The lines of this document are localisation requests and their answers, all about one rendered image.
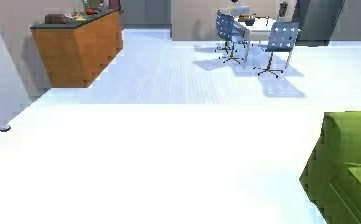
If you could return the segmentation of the dark grey fridge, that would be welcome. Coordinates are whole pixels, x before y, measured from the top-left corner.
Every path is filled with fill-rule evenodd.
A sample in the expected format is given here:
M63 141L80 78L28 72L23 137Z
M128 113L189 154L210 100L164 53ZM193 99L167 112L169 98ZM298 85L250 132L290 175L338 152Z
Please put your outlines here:
M327 46L345 0L297 0L293 22L299 23L297 46Z

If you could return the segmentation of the white dining table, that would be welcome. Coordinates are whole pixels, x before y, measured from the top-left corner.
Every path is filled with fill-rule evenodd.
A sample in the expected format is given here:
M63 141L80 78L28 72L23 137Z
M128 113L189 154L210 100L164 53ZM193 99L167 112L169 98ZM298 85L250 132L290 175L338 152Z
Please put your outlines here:
M276 21L272 18L256 18L253 26L247 26L245 22L241 22L238 18L235 18L235 23L246 31L249 41L255 41L256 35L263 35L269 39L271 27Z

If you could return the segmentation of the brown wooden counter cabinet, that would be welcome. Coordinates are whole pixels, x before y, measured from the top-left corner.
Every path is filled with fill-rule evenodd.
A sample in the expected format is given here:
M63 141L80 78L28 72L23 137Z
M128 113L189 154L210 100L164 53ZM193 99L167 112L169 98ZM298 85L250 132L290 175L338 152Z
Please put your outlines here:
M86 88L123 49L119 12L30 28L52 88Z

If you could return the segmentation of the brown bread loaf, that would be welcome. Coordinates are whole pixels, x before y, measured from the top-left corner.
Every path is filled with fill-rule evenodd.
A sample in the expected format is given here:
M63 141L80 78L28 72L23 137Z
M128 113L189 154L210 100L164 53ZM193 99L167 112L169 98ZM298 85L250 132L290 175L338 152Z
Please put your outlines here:
M46 24L67 24L69 18L64 14L47 14L45 16Z

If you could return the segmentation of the blue perforated office chair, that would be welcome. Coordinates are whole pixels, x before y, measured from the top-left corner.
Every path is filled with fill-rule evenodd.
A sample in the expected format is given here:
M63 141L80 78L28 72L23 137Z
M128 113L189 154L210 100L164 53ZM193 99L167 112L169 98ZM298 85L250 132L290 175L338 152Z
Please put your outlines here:
M235 23L234 17L218 10L216 15L216 29L218 36L224 41L224 45L217 47L215 51L222 50L226 52L226 56L221 56L224 63L228 61L236 61L238 63L246 62L249 53L249 39L246 31ZM236 44L241 44L245 49L245 55L243 57L234 56L237 52L235 48Z
M267 67L258 67L258 76L260 76L262 73L269 72L272 73L276 78L278 78L278 72L283 73L284 70L288 68L292 56L292 51L295 47L299 32L300 29L298 22L276 21L272 25L268 43L266 45L260 45L260 49L263 52L268 52L270 54ZM288 52L288 57L283 69L271 68L275 52Z

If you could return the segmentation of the green sofa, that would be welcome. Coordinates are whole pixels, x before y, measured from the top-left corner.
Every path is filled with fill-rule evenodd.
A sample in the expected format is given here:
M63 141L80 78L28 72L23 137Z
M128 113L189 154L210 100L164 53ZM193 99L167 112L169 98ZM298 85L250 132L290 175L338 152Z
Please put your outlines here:
M361 111L324 114L300 183L327 224L361 224Z

